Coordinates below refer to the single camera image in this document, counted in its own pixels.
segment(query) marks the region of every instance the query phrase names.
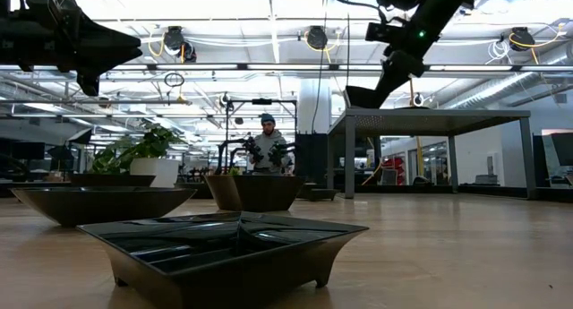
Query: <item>green plant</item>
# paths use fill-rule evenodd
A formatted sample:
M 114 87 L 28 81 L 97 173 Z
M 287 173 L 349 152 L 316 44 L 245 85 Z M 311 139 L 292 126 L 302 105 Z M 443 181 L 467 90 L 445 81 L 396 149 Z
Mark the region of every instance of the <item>green plant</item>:
M 231 176 L 240 176 L 241 175 L 241 170 L 239 170 L 239 168 L 237 167 L 232 167 L 229 169 L 229 175 Z
M 130 165 L 136 158 L 161 158 L 167 155 L 169 144 L 185 143 L 177 135 L 159 124 L 146 124 L 148 130 L 140 142 L 124 137 L 98 152 L 91 172 L 95 174 L 129 173 Z
M 167 155 L 169 144 L 186 143 L 173 133 L 159 124 L 146 124 L 148 130 L 143 140 L 126 152 L 135 158 L 161 158 Z
M 90 172 L 103 175 L 128 173 L 133 158 L 125 152 L 133 146 L 133 138 L 128 136 L 107 145 L 104 150 L 96 153 Z

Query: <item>metal frame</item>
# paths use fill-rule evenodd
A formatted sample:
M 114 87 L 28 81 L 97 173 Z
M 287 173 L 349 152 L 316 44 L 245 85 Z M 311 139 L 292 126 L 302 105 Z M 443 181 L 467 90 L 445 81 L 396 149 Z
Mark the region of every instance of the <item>metal frame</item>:
M 229 140 L 229 118 L 233 116 L 245 103 L 251 103 L 253 105 L 272 105 L 274 103 L 279 103 L 288 114 L 294 118 L 295 120 L 295 134 L 298 128 L 298 101 L 295 99 L 230 99 L 226 102 L 225 105 L 225 141 Z M 232 113 L 229 114 L 229 105 L 233 103 L 239 103 L 238 107 L 235 107 Z M 293 115 L 288 109 L 284 106 L 283 103 L 292 103 L 295 106 L 295 114 Z M 228 166 L 228 147 L 225 147 L 225 169 Z
M 458 161 L 456 159 L 456 135 L 463 133 L 471 133 L 473 131 L 485 129 L 499 124 L 506 124 L 508 122 L 519 121 L 521 130 L 521 142 L 523 150 L 524 167 L 526 173 L 526 187 L 527 199 L 535 199 L 537 191 L 535 187 L 535 169 L 533 162 L 533 146 L 531 140 L 531 132 L 529 128 L 529 111 L 512 111 L 512 110 L 430 110 L 430 109 L 364 109 L 364 108 L 349 108 L 337 121 L 330 127 L 329 147 L 328 147 L 328 168 L 327 168 L 327 183 L 329 189 L 334 189 L 334 140 L 335 135 L 345 135 L 345 197 L 352 199 L 355 196 L 355 137 L 360 135 L 356 132 L 356 119 L 360 116 L 393 116 L 393 117 L 411 117 L 419 116 L 424 118 L 427 116 L 446 116 L 446 117 L 467 117 L 473 119 L 477 116 L 487 116 L 491 119 L 490 123 L 477 122 L 472 126 L 456 129 L 455 131 L 435 131 L 428 132 L 424 130 L 400 132 L 399 130 L 386 129 L 377 131 L 377 135 L 420 135 L 420 136 L 446 136 L 448 137 L 449 145 L 449 164 L 451 167 L 451 185 L 455 193 L 458 190 Z

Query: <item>desk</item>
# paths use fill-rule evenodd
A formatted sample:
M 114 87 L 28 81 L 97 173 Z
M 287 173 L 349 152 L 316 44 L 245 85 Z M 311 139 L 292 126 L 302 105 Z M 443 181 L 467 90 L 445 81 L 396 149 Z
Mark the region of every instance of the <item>desk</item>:
M 448 137 L 451 185 L 458 189 L 456 136 L 495 125 L 519 121 L 526 173 L 527 198 L 535 198 L 533 146 L 529 111 L 518 110 L 447 110 L 426 108 L 370 109 L 348 108 L 330 127 L 328 151 L 328 188 L 334 188 L 334 138 L 344 135 L 345 160 L 355 159 L 356 136 L 413 135 Z M 354 162 L 345 162 L 345 197 L 355 196 Z

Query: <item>beanie hat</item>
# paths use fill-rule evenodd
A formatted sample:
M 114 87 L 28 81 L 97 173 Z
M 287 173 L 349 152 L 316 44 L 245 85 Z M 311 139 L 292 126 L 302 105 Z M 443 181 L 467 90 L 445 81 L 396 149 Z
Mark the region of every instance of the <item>beanie hat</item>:
M 268 113 L 263 113 L 261 115 L 261 124 L 264 124 L 265 122 L 272 122 L 273 124 L 275 124 L 275 118 Z

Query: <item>gray hoodie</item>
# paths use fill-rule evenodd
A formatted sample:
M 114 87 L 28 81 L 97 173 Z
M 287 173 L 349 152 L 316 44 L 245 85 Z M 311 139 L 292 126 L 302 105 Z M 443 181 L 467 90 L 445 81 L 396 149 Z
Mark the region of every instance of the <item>gray hoodie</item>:
M 254 165 L 255 171 L 257 168 L 267 168 L 269 172 L 280 172 L 280 167 L 273 165 L 269 160 L 269 151 L 275 143 L 287 144 L 282 133 L 277 129 L 275 129 L 275 131 L 270 135 L 261 133 L 254 137 L 254 142 L 259 148 L 261 148 L 261 155 L 263 156 L 263 159 Z M 289 160 L 290 158 L 288 156 L 285 156 L 282 159 L 283 167 L 287 165 Z

